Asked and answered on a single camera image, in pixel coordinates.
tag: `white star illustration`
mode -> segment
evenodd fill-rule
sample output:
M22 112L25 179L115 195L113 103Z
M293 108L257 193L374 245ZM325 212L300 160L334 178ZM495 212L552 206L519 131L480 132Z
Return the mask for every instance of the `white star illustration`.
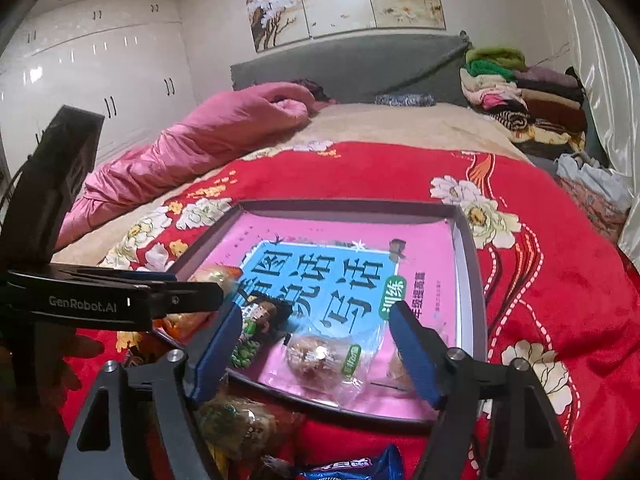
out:
M351 243L353 244L353 248L356 249L356 252L366 249L366 247L362 243L362 240L358 240L357 242L352 240Z

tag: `beige bed sheet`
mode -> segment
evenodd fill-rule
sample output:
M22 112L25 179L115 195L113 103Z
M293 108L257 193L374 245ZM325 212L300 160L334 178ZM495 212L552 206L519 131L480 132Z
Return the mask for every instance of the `beige bed sheet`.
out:
M527 161L526 156L510 143L509 136L509 131L497 121L455 105L398 108L351 104L325 108L306 128L281 144L290 146L310 140L362 140L404 144L417 148L495 153ZM209 178L218 171L213 170L196 181ZM97 265L139 218L190 184L191 182L171 190L153 202L142 205L86 234L56 253L53 261Z

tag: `purple folded cloth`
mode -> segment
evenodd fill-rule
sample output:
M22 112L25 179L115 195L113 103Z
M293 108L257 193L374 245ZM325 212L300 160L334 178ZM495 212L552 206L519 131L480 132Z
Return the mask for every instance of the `purple folded cloth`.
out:
M550 68L543 66L530 66L526 72L514 70L516 79L528 79L530 81L543 81L545 83L556 83L567 88L578 88L578 81L575 77L561 74Z

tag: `blue snack package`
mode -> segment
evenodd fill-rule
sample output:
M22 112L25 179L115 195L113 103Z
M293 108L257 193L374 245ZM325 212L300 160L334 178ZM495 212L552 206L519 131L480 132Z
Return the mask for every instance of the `blue snack package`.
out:
M344 462L303 468L296 480L403 480L400 452L394 444L375 458L358 458Z

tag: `floral blanket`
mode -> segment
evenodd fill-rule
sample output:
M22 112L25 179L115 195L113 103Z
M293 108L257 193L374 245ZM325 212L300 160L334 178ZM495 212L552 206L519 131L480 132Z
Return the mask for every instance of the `floral blanket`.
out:
M570 443L578 478L603 478L640 420L639 297L611 243L564 190L528 164L364 142L268 148L167 200L102 264L168 269L237 200L336 197L462 207L484 282L489 361L508 364L519 356L531 363ZM91 334L109 346L104 359L117 356L114 333ZM99 365L72 362L84 389L70 394L67 422ZM476 478L486 453L490 406L484 411L465 479ZM321 463L376 454L389 440L410 474L424 437L382 437L310 418L292 446L298 460Z

